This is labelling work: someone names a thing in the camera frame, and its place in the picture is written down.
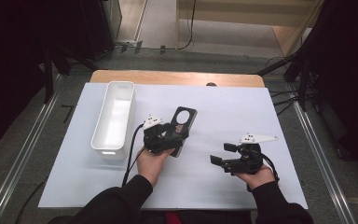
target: white plastic bin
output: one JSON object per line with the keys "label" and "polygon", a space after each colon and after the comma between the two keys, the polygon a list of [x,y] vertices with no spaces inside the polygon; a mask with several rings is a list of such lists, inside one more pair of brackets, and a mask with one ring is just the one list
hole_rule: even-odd
{"label": "white plastic bin", "polygon": [[123,160],[131,146],[135,110],[135,85],[129,81],[109,82],[91,146],[104,159]]}

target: hand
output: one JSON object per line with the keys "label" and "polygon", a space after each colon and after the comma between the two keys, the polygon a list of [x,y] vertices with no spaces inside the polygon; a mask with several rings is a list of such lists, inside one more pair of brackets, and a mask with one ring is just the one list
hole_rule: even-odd
{"label": "hand", "polygon": [[263,164],[257,173],[254,175],[249,174],[234,174],[239,179],[245,181],[251,189],[255,189],[261,185],[267,184],[269,182],[275,181],[275,177],[269,167]]}
{"label": "hand", "polygon": [[158,182],[158,176],[161,173],[162,166],[167,157],[174,152],[173,149],[163,150],[160,155],[149,152],[146,148],[142,151],[136,164],[138,166],[138,174],[146,178],[150,184],[155,187]]}

